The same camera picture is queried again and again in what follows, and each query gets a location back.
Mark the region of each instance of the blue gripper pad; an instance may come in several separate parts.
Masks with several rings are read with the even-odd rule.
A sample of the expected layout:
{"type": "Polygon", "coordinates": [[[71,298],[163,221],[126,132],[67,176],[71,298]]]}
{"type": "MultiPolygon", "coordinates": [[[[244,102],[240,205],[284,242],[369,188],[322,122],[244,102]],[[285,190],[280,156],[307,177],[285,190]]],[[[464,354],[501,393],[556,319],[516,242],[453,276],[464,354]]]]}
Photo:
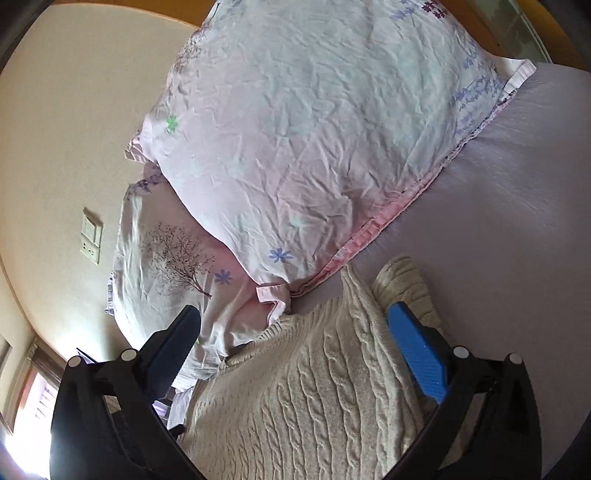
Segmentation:
{"type": "Polygon", "coordinates": [[[424,336],[434,329],[423,327],[403,302],[389,308],[388,327],[423,393],[440,404],[447,393],[446,363],[424,336]]]}

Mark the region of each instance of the mattress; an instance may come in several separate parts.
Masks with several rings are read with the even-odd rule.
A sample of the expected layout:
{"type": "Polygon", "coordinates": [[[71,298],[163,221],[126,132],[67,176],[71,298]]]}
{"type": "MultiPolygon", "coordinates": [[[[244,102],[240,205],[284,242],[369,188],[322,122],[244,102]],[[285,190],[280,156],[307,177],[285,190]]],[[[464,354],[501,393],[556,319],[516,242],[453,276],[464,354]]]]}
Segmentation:
{"type": "MultiPolygon", "coordinates": [[[[518,352],[530,373],[543,469],[591,409],[591,75],[539,64],[514,100],[396,222],[352,260],[367,281],[392,257],[421,270],[451,343],[518,352]]],[[[339,276],[295,299],[304,313],[339,276]]]]}

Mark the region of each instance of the white circular marker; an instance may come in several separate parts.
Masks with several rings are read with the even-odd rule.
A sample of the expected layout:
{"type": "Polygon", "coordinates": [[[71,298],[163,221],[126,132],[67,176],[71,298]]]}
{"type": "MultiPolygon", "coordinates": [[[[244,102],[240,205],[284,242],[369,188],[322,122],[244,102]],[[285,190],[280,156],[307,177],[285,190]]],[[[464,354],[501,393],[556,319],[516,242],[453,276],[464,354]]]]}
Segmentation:
{"type": "Polygon", "coordinates": [[[465,346],[457,346],[453,349],[453,354],[458,358],[468,358],[470,356],[470,350],[465,346]]]}
{"type": "Polygon", "coordinates": [[[124,362],[131,362],[137,356],[138,356],[138,352],[132,348],[129,348],[121,354],[121,359],[124,362]]]}
{"type": "Polygon", "coordinates": [[[521,358],[521,355],[519,355],[518,353],[510,354],[509,361],[515,365],[521,365],[523,363],[523,359],[521,358]]]}
{"type": "Polygon", "coordinates": [[[82,358],[80,358],[79,356],[73,356],[72,358],[70,358],[68,360],[68,367],[77,367],[78,365],[80,365],[80,363],[82,362],[82,358]]]}

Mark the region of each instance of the beige knit sweater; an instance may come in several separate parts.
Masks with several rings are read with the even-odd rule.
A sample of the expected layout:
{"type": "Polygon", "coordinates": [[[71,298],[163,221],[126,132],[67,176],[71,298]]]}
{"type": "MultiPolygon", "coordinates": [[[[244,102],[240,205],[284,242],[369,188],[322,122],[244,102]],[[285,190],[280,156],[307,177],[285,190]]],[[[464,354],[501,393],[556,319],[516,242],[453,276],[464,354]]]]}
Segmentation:
{"type": "Polygon", "coordinates": [[[368,288],[351,267],[343,296],[283,316],[198,384],[179,442],[208,478],[381,479],[423,426],[384,311],[405,301],[439,327],[409,258],[368,288]]]}

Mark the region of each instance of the power socket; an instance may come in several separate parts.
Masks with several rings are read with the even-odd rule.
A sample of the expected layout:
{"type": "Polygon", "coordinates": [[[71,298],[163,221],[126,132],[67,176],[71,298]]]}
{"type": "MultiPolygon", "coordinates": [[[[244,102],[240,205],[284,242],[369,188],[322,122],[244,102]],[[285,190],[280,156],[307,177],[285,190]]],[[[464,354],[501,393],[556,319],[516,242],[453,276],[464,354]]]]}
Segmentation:
{"type": "Polygon", "coordinates": [[[80,234],[80,251],[90,258],[95,264],[99,264],[100,247],[80,234]]]}

